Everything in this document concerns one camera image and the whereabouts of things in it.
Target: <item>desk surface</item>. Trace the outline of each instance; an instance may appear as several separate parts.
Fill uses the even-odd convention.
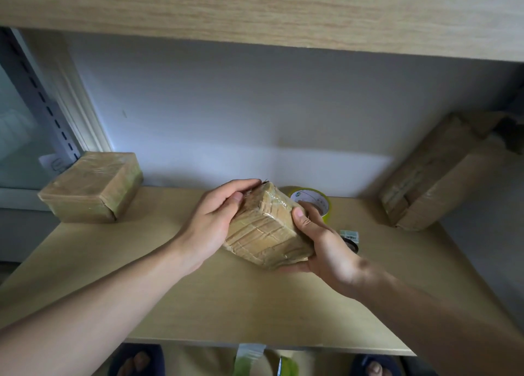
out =
[[[0,25],[524,60],[522,0],[0,0]]]
[[[178,231],[200,194],[143,187],[116,224],[62,223],[0,287],[0,327],[160,246]],[[330,224],[357,230],[362,256],[478,318],[519,333],[440,226],[400,231],[385,225],[386,215],[376,202],[331,201]],[[278,348],[412,354],[364,306],[335,293],[315,275],[268,272],[224,249],[175,285],[129,340],[263,342]]]

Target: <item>slipper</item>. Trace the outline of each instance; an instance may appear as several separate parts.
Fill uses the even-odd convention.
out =
[[[393,357],[373,354],[359,354],[355,356],[353,364],[351,365],[350,376],[367,376],[366,369],[373,361],[382,365],[383,369],[388,369],[393,376],[402,376],[400,367],[397,365]]]
[[[120,349],[113,357],[111,366],[108,370],[108,376],[116,376],[119,369],[128,358],[133,358],[141,351],[145,352],[151,361],[143,369],[142,372],[136,370],[131,374],[132,376],[166,376],[166,368],[164,366],[162,347],[158,344],[135,344],[123,343]]]

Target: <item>brown package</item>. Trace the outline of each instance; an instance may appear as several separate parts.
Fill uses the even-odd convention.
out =
[[[86,152],[38,196],[62,222],[111,223],[125,213],[142,180],[134,153]]]
[[[379,196],[392,224],[429,227],[517,154],[492,133],[502,112],[452,113],[389,178]]]
[[[291,210],[301,207],[266,182],[245,195],[233,217],[224,247],[264,268],[305,260],[313,242],[293,224]]]

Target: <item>tape roll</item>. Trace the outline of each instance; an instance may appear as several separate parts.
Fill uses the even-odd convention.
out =
[[[327,223],[331,211],[331,202],[329,198],[315,188],[285,186],[280,191],[289,196],[293,201],[305,201],[312,203],[317,209],[324,223]]]

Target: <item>left hand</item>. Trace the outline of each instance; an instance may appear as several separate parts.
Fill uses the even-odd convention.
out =
[[[260,179],[232,180],[202,196],[190,219],[170,243],[182,252],[187,274],[220,248],[244,199],[243,192],[260,183]]]

